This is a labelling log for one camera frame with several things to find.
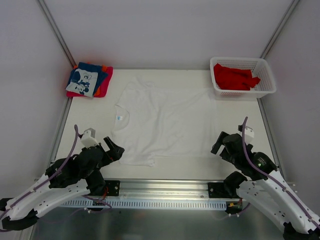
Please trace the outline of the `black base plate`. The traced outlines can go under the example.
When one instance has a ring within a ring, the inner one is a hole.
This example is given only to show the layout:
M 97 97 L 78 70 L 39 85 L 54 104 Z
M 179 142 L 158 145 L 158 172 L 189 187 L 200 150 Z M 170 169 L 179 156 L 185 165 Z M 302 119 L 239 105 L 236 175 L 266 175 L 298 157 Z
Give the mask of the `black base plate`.
M 118 197 L 120 194 L 121 182 L 119 180 L 105 180 L 104 182 L 105 184 L 98 195 L 105 197 Z
M 209 182 L 208 196 L 209 198 L 220 198 L 220 199 L 238 199 L 239 196 L 236 193 L 236 188 L 232 185 L 228 185 L 224 182 Z

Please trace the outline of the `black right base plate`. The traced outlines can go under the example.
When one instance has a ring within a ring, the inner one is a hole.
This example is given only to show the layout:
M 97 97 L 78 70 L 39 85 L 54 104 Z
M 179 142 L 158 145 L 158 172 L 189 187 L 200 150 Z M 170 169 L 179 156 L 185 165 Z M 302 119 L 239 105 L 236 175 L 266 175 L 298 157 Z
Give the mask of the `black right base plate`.
M 220 198 L 220 199 L 238 199 L 239 196 L 236 193 L 236 188 L 232 185 L 228 185 L 224 182 L 209 182 L 208 196 L 209 198 Z

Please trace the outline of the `light blue printed t shirt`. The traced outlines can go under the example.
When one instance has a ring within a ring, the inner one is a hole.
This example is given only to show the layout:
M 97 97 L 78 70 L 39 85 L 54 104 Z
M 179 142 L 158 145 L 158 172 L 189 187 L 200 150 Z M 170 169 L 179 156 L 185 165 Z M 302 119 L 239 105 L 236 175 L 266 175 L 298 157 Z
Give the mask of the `light blue printed t shirt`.
M 94 90 L 97 84 L 97 80 L 97 72 L 90 72 L 78 68 L 72 74 L 70 83 L 67 84 L 65 89 L 68 92 L 92 98 L 94 96 Z

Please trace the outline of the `aluminium mounting rail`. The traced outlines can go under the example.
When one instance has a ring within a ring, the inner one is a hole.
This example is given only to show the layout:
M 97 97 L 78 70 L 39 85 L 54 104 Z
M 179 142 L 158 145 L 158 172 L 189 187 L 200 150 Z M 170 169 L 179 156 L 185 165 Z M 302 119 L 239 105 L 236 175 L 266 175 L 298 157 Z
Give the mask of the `aluminium mounting rail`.
M 119 196 L 99 196 L 105 182 L 101 179 L 86 181 L 82 179 L 75 184 L 63 188 L 49 188 L 50 183 L 38 187 L 39 182 L 30 188 L 31 193 L 56 192 L 60 195 L 65 191 L 68 199 L 88 195 L 101 198 L 121 199 L 153 199 L 153 200 L 199 200 L 213 199 L 208 195 L 208 183 L 222 181 L 204 180 L 147 180 L 147 179 L 106 179 L 120 181 Z

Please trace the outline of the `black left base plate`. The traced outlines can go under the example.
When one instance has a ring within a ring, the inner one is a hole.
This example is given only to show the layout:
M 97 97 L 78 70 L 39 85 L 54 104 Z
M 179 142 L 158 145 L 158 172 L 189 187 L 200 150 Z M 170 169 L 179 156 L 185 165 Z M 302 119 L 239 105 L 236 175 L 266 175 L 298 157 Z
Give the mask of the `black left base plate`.
M 119 180 L 105 180 L 104 182 L 105 184 L 98 195 L 105 197 L 118 197 L 120 194 L 121 182 Z

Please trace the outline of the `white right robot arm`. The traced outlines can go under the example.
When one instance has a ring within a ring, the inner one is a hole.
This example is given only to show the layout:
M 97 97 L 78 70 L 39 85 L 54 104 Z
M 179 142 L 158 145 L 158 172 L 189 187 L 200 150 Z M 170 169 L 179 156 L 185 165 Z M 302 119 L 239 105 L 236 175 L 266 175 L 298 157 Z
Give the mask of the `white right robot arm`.
M 278 227 L 285 240 L 318 240 L 319 215 L 298 198 L 273 161 L 252 148 L 238 133 L 219 134 L 211 153 L 219 154 L 237 170 L 213 193 L 246 200 Z

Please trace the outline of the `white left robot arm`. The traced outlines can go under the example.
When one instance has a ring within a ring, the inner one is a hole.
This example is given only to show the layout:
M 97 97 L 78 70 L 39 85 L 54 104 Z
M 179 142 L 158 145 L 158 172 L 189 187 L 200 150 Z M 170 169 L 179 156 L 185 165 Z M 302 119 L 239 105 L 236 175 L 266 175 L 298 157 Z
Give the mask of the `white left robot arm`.
M 121 159 L 125 149 L 109 137 L 108 150 L 100 143 L 83 147 L 78 154 L 70 152 L 56 160 L 40 179 L 14 198 L 0 200 L 1 232 L 27 229 L 61 204 L 80 196 L 98 196 L 106 186 L 100 172 Z

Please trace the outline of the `white t shirt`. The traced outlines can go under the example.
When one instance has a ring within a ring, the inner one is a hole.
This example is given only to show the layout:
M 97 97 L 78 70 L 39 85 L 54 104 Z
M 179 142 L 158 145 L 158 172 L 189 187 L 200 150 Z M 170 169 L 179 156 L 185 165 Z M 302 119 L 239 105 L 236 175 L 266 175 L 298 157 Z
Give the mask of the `white t shirt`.
M 156 157 L 207 158 L 217 136 L 212 88 L 160 88 L 135 79 L 115 104 L 112 140 L 123 165 L 155 165 Z

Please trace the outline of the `white plastic basket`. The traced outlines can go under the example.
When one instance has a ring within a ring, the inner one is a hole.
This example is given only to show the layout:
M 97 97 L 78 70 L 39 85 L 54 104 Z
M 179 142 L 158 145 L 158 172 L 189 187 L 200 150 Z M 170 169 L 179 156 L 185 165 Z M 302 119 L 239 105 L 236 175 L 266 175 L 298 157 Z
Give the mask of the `white plastic basket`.
M 210 73 L 219 99 L 260 99 L 276 92 L 270 66 L 262 58 L 212 57 Z

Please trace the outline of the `red t shirt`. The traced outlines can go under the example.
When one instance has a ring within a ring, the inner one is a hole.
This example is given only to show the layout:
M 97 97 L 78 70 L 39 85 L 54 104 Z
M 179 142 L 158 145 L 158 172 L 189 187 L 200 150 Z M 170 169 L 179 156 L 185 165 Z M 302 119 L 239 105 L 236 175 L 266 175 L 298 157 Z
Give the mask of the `red t shirt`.
M 215 82 L 222 90 L 250 91 L 261 81 L 253 77 L 250 69 L 238 69 L 216 64 L 213 67 Z

